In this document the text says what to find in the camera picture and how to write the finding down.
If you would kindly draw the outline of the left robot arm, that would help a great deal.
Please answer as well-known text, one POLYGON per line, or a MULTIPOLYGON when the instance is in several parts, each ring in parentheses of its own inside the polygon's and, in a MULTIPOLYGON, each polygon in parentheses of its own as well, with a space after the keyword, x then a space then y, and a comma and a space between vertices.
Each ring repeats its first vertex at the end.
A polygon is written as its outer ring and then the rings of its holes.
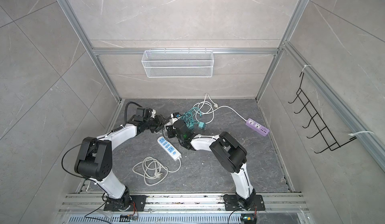
POLYGON ((136 102, 128 102, 124 107, 124 122, 118 128, 99 137, 87 137, 81 144, 74 173, 63 168, 68 174, 88 179, 99 186, 107 195, 106 202, 112 208, 126 211, 133 207, 129 188, 121 183, 113 173, 112 151, 125 141, 149 130, 161 131, 167 118, 158 115, 156 110, 144 108, 136 102))

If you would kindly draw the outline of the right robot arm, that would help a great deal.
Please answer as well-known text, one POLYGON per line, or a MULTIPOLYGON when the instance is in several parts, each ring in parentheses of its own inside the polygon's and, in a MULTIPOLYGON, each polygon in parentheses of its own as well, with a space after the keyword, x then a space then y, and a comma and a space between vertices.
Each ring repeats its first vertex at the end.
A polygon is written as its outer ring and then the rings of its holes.
POLYGON ((187 150, 212 152, 232 176, 238 205, 246 210, 254 205, 256 192, 247 172, 247 151, 234 137, 226 131, 214 136, 197 134, 183 120, 165 126, 165 130, 168 138, 177 138, 187 150))

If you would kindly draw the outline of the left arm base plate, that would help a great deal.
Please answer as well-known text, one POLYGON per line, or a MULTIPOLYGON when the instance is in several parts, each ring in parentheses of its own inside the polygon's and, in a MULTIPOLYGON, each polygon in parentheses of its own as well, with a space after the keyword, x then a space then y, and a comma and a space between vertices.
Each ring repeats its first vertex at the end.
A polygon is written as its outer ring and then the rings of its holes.
POLYGON ((107 198, 107 202, 104 206, 104 211, 112 212, 142 212, 146 204, 146 195, 124 195, 120 199, 107 198))

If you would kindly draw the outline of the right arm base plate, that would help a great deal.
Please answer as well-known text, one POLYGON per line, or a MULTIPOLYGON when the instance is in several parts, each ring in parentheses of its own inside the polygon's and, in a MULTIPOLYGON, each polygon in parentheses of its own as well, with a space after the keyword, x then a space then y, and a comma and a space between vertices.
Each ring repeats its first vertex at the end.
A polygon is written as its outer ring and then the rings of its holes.
POLYGON ((261 195, 251 195, 244 200, 241 197, 230 194, 223 195, 225 209, 227 211, 246 210, 246 211, 265 211, 265 203, 261 195))

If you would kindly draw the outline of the white blue power strip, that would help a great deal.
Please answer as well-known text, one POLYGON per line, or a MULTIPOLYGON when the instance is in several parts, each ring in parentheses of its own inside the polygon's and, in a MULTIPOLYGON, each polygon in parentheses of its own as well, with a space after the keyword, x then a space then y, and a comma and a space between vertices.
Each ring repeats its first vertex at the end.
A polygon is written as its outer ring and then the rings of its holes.
POLYGON ((158 144, 161 148, 174 160, 178 161, 181 159, 181 153, 175 149, 175 147, 168 142, 164 137, 159 137, 157 139, 158 144))

